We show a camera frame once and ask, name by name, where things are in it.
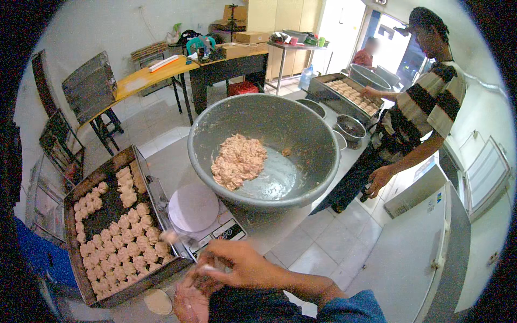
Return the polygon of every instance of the blue sleeve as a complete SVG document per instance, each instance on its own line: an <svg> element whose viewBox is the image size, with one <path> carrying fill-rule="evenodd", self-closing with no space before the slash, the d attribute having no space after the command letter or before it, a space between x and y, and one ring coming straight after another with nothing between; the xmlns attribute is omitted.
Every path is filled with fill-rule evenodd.
<svg viewBox="0 0 517 323"><path fill-rule="evenodd" d="M318 312L318 322L386 323L373 291L366 289L350 298L334 298Z"/></svg>

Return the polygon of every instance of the black and white striped shirt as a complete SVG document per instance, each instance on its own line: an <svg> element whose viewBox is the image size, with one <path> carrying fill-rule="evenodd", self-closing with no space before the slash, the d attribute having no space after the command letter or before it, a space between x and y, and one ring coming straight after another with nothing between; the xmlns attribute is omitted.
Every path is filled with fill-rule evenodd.
<svg viewBox="0 0 517 323"><path fill-rule="evenodd" d="M466 83L453 61L435 63L383 111L372 136L380 156L396 162L420 145L430 131L446 138L465 97Z"/></svg>

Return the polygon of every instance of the hand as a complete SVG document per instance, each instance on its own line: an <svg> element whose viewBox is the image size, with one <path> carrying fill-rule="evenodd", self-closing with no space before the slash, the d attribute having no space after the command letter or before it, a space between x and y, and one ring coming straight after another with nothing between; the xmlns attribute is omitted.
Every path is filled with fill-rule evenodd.
<svg viewBox="0 0 517 323"><path fill-rule="evenodd" d="M382 93L381 91L376 90L370 86L365 86L364 89L361 90L359 96L367 98L380 98Z"/></svg>
<svg viewBox="0 0 517 323"><path fill-rule="evenodd" d="M365 191L369 198L376 198L379 190L383 188L389 180L395 175L391 170L390 166L382 166L373 171L368 178L368 181L372 182L369 189Z"/></svg>
<svg viewBox="0 0 517 323"><path fill-rule="evenodd" d="M176 285L173 310L181 323L207 323L208 304L212 293L224 285L211 277L191 270Z"/></svg>
<svg viewBox="0 0 517 323"><path fill-rule="evenodd" d="M213 264L214 258L222 258L232 272L204 269L203 265ZM267 261L245 241L211 240L198 260L198 268L200 274L233 287L275 288L286 275L285 269Z"/></svg>

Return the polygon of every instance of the water bottle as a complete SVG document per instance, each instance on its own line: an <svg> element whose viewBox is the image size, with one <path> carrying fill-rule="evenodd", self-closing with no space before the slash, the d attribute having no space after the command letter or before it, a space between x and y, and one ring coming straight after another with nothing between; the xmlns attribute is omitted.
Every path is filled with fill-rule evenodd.
<svg viewBox="0 0 517 323"><path fill-rule="evenodd" d="M315 77L316 73L314 73L312 64L310 67L304 69L301 73L300 83L298 83L298 88L307 90L309 89L309 83L311 83L311 78Z"/></svg>

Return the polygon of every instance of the cap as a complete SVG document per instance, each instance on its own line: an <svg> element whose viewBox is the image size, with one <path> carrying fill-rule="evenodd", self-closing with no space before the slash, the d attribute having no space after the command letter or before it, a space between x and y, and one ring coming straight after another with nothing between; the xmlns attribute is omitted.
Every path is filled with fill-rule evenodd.
<svg viewBox="0 0 517 323"><path fill-rule="evenodd" d="M407 28L409 32L412 31L414 27L427 27L427 26L445 26L444 21L433 11L429 10L426 7L416 7L409 14L409 24L407 24Z"/></svg>

